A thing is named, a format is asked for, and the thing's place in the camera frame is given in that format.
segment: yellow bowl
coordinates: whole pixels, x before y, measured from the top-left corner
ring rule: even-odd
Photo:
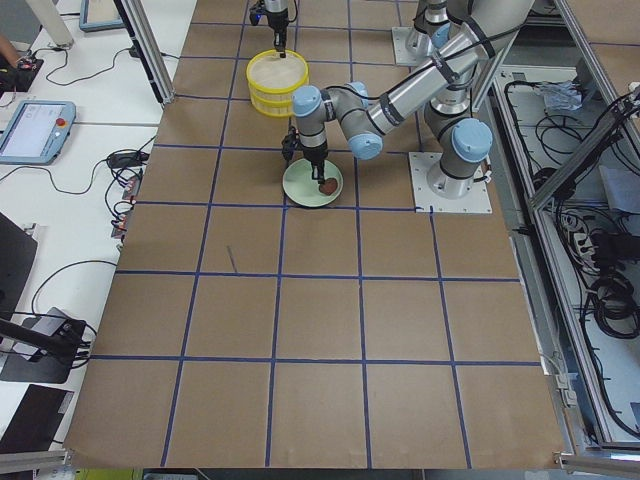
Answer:
[[[246,75],[256,110],[270,117],[290,117],[293,92],[309,83],[309,66],[296,52],[287,50],[283,59],[275,50],[268,50],[251,59]]]

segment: white table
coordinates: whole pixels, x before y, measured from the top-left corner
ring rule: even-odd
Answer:
[[[62,13],[78,12],[81,0],[60,0]],[[179,55],[186,37],[196,0],[143,0],[161,51]],[[111,65],[115,52],[131,46],[124,29],[85,33],[77,17],[66,21],[75,40],[69,50],[69,64],[53,75],[58,82],[86,76]],[[33,49],[47,47],[51,39],[43,30]],[[40,52],[45,64],[30,91],[18,94],[9,108],[0,108],[0,129],[4,129],[22,99],[62,100],[75,103],[77,117],[71,135],[55,162],[48,167],[59,188],[83,190],[95,163],[112,151],[139,148],[157,130],[162,109],[157,103],[139,60],[127,52],[118,56],[116,68],[91,80],[72,86],[56,86],[45,76],[64,61],[62,52]],[[167,58],[173,78],[178,61]],[[6,103],[4,95],[0,104]],[[145,148],[150,151],[151,144]],[[0,165],[0,177],[15,168]],[[22,170],[0,183],[0,211],[14,223],[37,223],[36,260],[18,310],[29,310],[38,286],[54,271],[67,264],[100,259],[117,262],[117,241],[110,238],[111,215],[104,193],[112,177],[105,165],[98,167],[92,189],[74,196],[56,192],[45,172]],[[113,205],[122,195],[114,186],[109,200]],[[86,320],[97,329],[109,292],[114,268],[106,264],[72,267],[56,276],[42,291],[37,311],[57,307],[74,318]],[[69,429],[85,369],[72,370],[69,379],[54,388],[76,392],[56,434],[63,440]],[[27,383],[0,382],[0,435],[6,430],[27,390]]]
[[[61,13],[79,12],[80,3],[80,0],[60,0],[57,8]],[[196,0],[143,0],[142,3],[160,50],[179,56]],[[85,33],[78,27],[77,17],[71,17],[65,23],[75,43],[68,51],[68,65],[52,75],[52,80],[59,83],[85,77],[109,67],[118,50],[132,45],[125,29]],[[32,50],[51,45],[51,37],[43,30]],[[64,63],[64,56],[64,52],[38,52],[37,57],[44,60],[44,65],[29,92],[17,94],[9,108],[0,109],[0,129],[6,126],[15,107],[23,99],[73,102],[78,111],[77,121],[81,123],[158,125],[162,108],[155,99],[139,59],[132,58],[128,52],[122,52],[118,55],[113,70],[90,80],[62,87],[47,81],[45,77]],[[165,65],[171,78],[177,64],[178,60],[165,57]],[[8,96],[3,95],[0,104],[6,103]]]
[[[142,146],[155,134],[155,130],[154,127],[75,125],[50,171],[60,188],[83,190],[98,160],[114,150]],[[0,176],[12,168],[14,166],[0,166]],[[38,286],[58,268],[87,259],[117,262],[118,241],[110,238],[111,215],[104,203],[104,192],[112,177],[102,164],[98,167],[91,190],[85,195],[74,196],[56,192],[45,172],[24,170],[14,175],[0,184],[2,213],[18,225],[35,222],[42,227],[33,270],[18,305],[19,311],[28,311]],[[110,203],[115,203],[121,195],[122,188],[114,186],[109,196]],[[60,273],[39,295],[37,311],[46,312],[51,307],[58,307],[97,329],[113,272],[114,267],[110,265],[86,264]],[[85,338],[91,335],[87,331]],[[83,368],[72,370],[65,384],[50,386],[78,392],[84,371]],[[0,435],[11,421],[28,385],[0,382]],[[74,395],[56,439],[64,439],[76,399],[77,395]]]

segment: food item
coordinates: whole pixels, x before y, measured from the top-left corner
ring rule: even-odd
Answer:
[[[335,191],[338,189],[338,180],[335,178],[327,178],[324,183],[318,186],[318,190],[320,193],[324,193],[325,195],[333,195]]]

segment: robotic arm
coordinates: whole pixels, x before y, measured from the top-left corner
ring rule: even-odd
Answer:
[[[249,9],[249,20],[254,27],[263,15],[267,16],[267,23],[273,30],[273,46],[282,58],[286,57],[287,27],[289,26],[288,0],[258,0]]]
[[[319,89],[305,86],[293,96],[293,108],[304,157],[313,178],[324,184],[328,155],[325,122],[338,120],[358,159],[377,156],[382,138],[425,106],[425,120],[444,154],[437,165],[439,193],[458,198],[491,147],[489,128],[466,118],[473,69],[507,47],[524,23],[533,0],[449,0],[449,41],[405,79],[379,98],[367,96],[361,83]]]
[[[429,57],[434,48],[442,45],[434,38],[446,32],[448,25],[446,0],[420,0],[413,19],[413,30],[407,37],[406,48],[416,58]]]

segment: green plate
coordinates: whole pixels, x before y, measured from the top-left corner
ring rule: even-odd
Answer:
[[[332,195],[325,195],[318,190],[318,182],[311,178],[311,163],[305,159],[300,160],[289,165],[282,177],[282,187],[284,193],[287,194],[291,200],[303,207],[322,207],[333,202],[340,192],[342,192],[342,174],[338,167],[333,163],[324,162],[324,176],[325,178],[335,178],[338,180],[338,188]]]

